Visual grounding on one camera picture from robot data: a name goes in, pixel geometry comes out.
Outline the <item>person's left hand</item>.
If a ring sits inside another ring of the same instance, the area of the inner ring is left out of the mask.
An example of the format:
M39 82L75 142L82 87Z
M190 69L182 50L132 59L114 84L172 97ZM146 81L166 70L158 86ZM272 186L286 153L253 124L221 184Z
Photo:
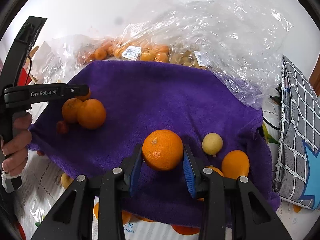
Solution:
M21 117L16 117L13 128L16 136L2 147L3 155L7 158L2 163L4 172L14 177L20 175L28 161L27 146L32 140L29 126L32 116L25 112Z

